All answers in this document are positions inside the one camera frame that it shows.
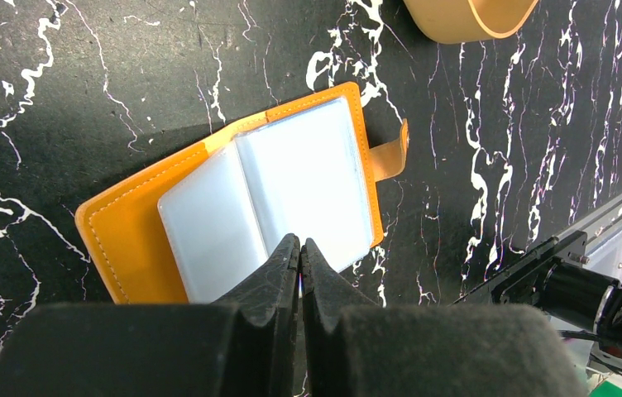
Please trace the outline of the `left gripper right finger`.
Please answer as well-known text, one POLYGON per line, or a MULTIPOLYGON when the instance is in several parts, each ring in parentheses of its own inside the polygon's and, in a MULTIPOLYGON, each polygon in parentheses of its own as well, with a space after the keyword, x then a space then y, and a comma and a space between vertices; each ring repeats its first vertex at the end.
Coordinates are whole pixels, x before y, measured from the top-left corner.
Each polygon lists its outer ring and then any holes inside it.
POLYGON ((312 239, 300 271, 314 396, 586 395, 558 333, 533 307, 382 307, 312 239))

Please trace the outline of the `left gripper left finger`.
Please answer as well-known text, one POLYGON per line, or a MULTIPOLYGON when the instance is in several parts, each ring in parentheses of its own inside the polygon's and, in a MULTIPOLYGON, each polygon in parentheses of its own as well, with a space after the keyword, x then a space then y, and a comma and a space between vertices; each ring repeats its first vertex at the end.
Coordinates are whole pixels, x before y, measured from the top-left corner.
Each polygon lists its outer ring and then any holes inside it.
POLYGON ((0 353, 0 396, 289 396, 299 239, 210 304, 55 304, 0 353))

